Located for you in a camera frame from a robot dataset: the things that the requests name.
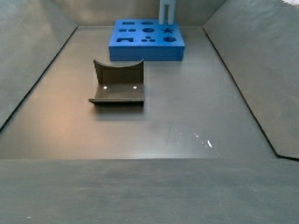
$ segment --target hole in foam block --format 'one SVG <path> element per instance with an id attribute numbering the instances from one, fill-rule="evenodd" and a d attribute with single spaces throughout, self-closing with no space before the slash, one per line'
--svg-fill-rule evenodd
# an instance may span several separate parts
<path id="1" fill-rule="evenodd" d="M 129 42 L 134 42 L 135 40 L 133 38 L 119 38 L 117 40 L 117 42 L 122 42 L 122 41 L 129 41 Z"/>
<path id="2" fill-rule="evenodd" d="M 153 25 L 153 22 L 143 22 L 142 25 Z"/>
<path id="3" fill-rule="evenodd" d="M 134 25 L 135 22 L 123 22 L 123 25 Z"/>
<path id="4" fill-rule="evenodd" d="M 154 28 L 145 28 L 145 29 L 143 29 L 143 32 L 154 32 L 154 31 L 155 31 Z"/>
<path id="5" fill-rule="evenodd" d="M 174 38 L 174 37 L 166 37 L 166 38 L 163 38 L 163 41 L 166 41 L 166 42 L 174 42 L 174 41 L 177 41 L 177 38 Z"/>

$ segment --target blue foam block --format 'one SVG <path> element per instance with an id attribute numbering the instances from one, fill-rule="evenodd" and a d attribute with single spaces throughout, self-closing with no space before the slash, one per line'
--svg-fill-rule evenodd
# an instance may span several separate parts
<path id="1" fill-rule="evenodd" d="M 185 43 L 177 23 L 158 19 L 119 19 L 111 36 L 110 59 L 183 60 Z"/>

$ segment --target dark curved bracket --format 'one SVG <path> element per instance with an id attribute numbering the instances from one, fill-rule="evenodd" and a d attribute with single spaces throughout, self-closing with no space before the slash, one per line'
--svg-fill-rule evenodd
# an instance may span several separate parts
<path id="1" fill-rule="evenodd" d="M 109 66 L 94 60 L 98 92 L 94 104 L 145 103 L 145 61 L 133 66 Z"/>

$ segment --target gray metal wall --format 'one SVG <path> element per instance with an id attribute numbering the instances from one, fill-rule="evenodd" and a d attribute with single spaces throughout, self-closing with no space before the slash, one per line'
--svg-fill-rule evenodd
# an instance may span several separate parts
<path id="1" fill-rule="evenodd" d="M 299 10 L 229 0 L 205 29 L 277 153 L 299 158 Z"/>
<path id="2" fill-rule="evenodd" d="M 0 128 L 76 25 L 47 0 L 0 0 Z"/>
<path id="3" fill-rule="evenodd" d="M 79 25 L 114 25 L 118 18 L 158 18 L 161 0 L 52 0 Z M 227 0 L 177 0 L 181 25 L 203 25 Z"/>

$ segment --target gray metal floor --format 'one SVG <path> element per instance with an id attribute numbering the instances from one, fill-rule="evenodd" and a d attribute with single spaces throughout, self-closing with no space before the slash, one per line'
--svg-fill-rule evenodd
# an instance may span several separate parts
<path id="1" fill-rule="evenodd" d="M 0 158 L 274 158 L 201 27 L 182 28 L 183 62 L 146 62 L 145 107 L 88 102 L 98 88 L 92 60 L 111 64 L 111 31 L 75 32 L 0 133 Z"/>
<path id="2" fill-rule="evenodd" d="M 297 162 L 3 160 L 6 224 L 297 224 Z"/>

